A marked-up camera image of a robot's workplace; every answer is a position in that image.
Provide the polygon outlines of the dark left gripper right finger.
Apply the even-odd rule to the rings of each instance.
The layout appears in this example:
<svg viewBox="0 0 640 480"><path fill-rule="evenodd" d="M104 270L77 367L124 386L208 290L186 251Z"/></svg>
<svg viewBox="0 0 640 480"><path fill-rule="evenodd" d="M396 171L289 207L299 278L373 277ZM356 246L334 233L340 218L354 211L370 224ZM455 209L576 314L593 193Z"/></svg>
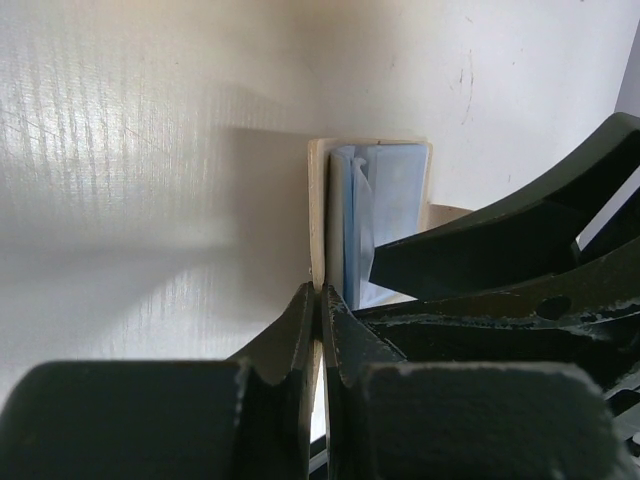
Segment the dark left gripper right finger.
<svg viewBox="0 0 640 480"><path fill-rule="evenodd" d="M548 361L410 361L321 295L332 479L626 479L605 392Z"/></svg>

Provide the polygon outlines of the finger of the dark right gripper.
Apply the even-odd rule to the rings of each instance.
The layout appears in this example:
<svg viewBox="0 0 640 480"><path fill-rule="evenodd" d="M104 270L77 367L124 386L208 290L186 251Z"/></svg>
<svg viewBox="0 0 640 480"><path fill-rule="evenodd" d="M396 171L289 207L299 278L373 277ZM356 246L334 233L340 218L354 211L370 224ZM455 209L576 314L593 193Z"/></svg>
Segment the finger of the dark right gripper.
<svg viewBox="0 0 640 480"><path fill-rule="evenodd" d="M639 247L506 290L359 310L410 361L548 361L605 392L639 387Z"/></svg>
<svg viewBox="0 0 640 480"><path fill-rule="evenodd" d="M639 120L609 116L507 197L375 251L370 280L421 300L493 291L576 266L576 239L639 167Z"/></svg>

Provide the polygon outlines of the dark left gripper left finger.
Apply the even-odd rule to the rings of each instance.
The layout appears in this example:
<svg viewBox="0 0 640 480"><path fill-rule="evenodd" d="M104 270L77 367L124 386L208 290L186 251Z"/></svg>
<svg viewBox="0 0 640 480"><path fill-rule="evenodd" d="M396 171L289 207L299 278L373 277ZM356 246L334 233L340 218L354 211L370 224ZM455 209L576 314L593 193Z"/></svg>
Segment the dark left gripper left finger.
<svg viewBox="0 0 640 480"><path fill-rule="evenodd" d="M51 361L1 412L5 479L304 479L314 289L230 358Z"/></svg>

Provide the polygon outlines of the beige card holder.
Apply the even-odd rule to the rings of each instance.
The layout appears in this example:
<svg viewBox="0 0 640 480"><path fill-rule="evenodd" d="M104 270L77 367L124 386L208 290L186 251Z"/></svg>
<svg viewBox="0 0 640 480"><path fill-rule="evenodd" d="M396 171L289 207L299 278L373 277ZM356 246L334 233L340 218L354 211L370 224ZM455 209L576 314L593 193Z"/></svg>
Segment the beige card holder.
<svg viewBox="0 0 640 480"><path fill-rule="evenodd" d="M429 198L429 142L313 139L307 173L312 282L329 284L352 310L405 300L370 280L378 246L467 215Z"/></svg>

